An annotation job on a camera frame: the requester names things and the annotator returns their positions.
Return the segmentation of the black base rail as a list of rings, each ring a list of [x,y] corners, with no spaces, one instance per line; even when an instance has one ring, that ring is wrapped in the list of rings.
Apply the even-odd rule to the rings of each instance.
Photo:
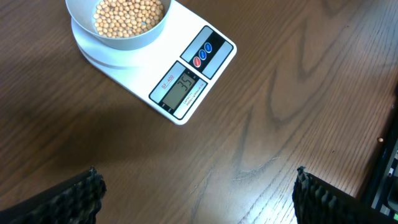
[[[391,106],[387,129],[361,197],[362,203],[397,220],[397,100]]]

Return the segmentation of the grey round bowl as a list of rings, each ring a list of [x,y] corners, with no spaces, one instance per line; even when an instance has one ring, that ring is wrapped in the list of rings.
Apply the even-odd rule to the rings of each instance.
[[[118,50],[136,50],[145,47],[155,41],[163,32],[167,23],[170,10],[173,9],[177,3],[175,0],[161,0],[165,4],[165,16],[153,29],[139,34],[135,37],[122,37],[121,39],[114,39],[99,35],[95,31],[94,12],[95,7],[100,2],[97,0],[66,0],[65,1],[69,14],[71,15],[72,22],[77,24],[77,28],[83,30],[83,33],[88,34],[88,37],[93,37],[95,40],[100,41],[111,48]]]

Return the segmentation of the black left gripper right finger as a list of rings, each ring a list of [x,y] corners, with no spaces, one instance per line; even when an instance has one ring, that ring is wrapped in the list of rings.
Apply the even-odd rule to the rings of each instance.
[[[305,171],[297,169],[292,193],[298,224],[397,224],[397,220]]]

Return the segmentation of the white digital kitchen scale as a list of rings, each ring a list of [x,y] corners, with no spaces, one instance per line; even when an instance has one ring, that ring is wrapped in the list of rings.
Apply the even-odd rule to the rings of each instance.
[[[111,48],[77,28],[83,56],[177,125],[185,124],[236,55],[235,43],[177,2],[161,35],[136,50]]]

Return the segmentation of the soybeans in grey bowl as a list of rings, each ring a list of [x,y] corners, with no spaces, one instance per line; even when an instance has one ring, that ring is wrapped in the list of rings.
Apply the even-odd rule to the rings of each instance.
[[[100,36],[135,37],[153,29],[164,14],[160,0],[104,0],[96,5],[93,25]]]

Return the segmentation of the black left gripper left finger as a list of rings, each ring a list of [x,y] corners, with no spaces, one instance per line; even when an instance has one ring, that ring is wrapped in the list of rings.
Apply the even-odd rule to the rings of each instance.
[[[94,167],[1,211],[1,223],[95,224],[106,193]]]

